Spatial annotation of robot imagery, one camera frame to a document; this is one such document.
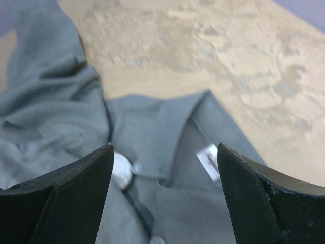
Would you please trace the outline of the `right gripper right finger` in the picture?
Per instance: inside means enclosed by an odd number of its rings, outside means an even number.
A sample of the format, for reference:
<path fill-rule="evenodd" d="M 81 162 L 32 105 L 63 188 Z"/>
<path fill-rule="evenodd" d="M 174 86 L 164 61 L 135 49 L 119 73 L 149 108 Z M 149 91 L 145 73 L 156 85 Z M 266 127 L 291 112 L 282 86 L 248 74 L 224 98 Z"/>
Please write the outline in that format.
<path fill-rule="evenodd" d="M 324 243 L 324 187 L 219 144 L 218 168 L 237 243 Z"/>

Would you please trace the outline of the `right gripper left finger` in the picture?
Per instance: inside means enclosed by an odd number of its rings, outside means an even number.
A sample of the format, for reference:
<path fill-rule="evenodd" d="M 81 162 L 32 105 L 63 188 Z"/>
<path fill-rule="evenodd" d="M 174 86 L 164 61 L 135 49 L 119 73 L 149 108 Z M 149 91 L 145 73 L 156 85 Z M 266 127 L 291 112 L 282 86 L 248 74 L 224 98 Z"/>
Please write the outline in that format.
<path fill-rule="evenodd" d="M 114 162 L 107 144 L 1 190 L 1 243 L 95 243 Z"/>

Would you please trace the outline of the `grey button shirt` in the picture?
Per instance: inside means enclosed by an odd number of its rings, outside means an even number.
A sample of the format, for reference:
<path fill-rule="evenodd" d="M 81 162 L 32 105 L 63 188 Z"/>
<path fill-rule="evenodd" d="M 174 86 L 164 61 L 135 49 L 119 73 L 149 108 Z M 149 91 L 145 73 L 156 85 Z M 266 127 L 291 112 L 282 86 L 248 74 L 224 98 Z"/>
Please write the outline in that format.
<path fill-rule="evenodd" d="M 55 1 L 14 1 L 17 46 L 1 92 L 1 187 L 112 143 L 131 163 L 109 186 L 97 243 L 235 243 L 221 181 L 198 155 L 227 144 L 262 159 L 210 91 L 105 100 L 79 33 Z"/>

